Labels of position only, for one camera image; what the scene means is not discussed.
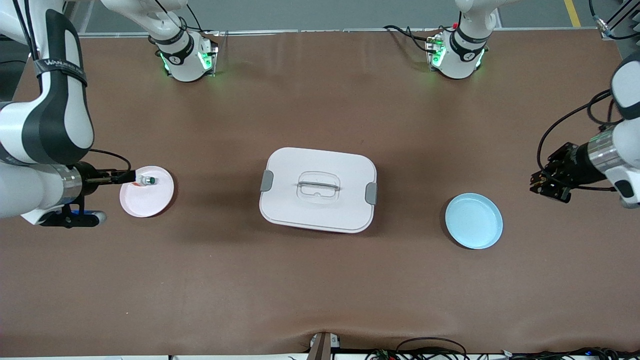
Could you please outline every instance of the table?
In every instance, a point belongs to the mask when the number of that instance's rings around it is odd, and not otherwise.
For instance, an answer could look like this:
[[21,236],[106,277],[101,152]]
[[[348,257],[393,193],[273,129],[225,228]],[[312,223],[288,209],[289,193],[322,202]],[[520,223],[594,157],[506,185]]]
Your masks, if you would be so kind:
[[[297,352],[318,331],[343,347],[444,336],[471,352],[635,350],[638,212],[613,193],[562,204],[528,189],[541,134],[608,87],[615,45],[594,30],[501,31],[490,45],[455,81],[390,33],[230,37],[216,77],[179,83],[144,38],[83,39],[95,148],[167,168],[178,196],[138,219],[104,186],[87,199],[109,216],[95,229],[0,221],[0,355]],[[18,98],[36,94],[26,74]],[[578,115],[544,156],[596,132]],[[264,220],[262,171],[287,146],[370,158],[372,225]],[[463,192],[502,211],[490,249],[445,235],[444,206]]]

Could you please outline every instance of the white storage box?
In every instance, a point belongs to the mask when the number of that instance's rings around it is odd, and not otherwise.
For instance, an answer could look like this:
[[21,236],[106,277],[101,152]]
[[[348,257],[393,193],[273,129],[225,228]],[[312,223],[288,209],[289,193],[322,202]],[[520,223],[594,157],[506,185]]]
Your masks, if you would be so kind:
[[362,155],[284,147],[267,162],[260,212],[274,224],[359,233],[373,220],[376,176]]

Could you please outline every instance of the gray latch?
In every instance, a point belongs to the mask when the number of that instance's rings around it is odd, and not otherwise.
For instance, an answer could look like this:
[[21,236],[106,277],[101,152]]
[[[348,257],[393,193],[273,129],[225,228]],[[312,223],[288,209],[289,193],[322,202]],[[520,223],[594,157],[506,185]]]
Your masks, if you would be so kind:
[[375,205],[378,200],[378,184],[369,183],[364,191],[364,201],[368,204]]
[[260,184],[260,192],[268,192],[273,185],[273,172],[265,170],[262,174],[262,184]]

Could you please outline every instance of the green indicator light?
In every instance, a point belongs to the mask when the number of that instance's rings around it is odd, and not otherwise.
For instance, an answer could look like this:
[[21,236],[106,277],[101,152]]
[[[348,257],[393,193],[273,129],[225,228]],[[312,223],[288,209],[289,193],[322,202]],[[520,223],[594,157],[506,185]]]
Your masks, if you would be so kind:
[[444,46],[440,46],[438,51],[433,55],[433,66],[438,67],[442,63],[442,58],[444,57],[446,48]]
[[160,59],[162,59],[162,62],[164,63],[164,69],[169,71],[169,65],[166,64],[166,59],[164,58],[164,55],[162,55],[162,53],[160,53]]
[[480,52],[480,55],[478,55],[478,61],[476,62],[476,68],[478,66],[480,66],[480,61],[482,61],[482,55],[484,55],[484,49]]
[[204,67],[205,70],[211,69],[211,56],[203,53],[198,53],[198,55],[200,55],[200,62],[202,62],[202,67]]

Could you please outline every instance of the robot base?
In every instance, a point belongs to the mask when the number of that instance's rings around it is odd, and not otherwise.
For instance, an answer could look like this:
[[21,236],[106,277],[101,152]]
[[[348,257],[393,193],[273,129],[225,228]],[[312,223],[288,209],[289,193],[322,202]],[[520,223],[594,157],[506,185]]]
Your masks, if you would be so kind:
[[464,79],[469,77],[478,67],[486,50],[482,50],[476,61],[462,61],[460,56],[449,49],[445,44],[453,35],[448,31],[436,34],[433,44],[427,44],[427,49],[434,50],[435,54],[427,53],[427,61],[431,71],[439,71],[444,76],[452,79]]
[[189,34],[194,39],[197,39],[195,48],[198,49],[198,51],[193,50],[191,54],[184,59],[182,65],[174,65],[160,54],[166,74],[185,83],[196,81],[203,76],[215,76],[216,64],[218,62],[218,44],[203,37],[199,33],[189,32]]

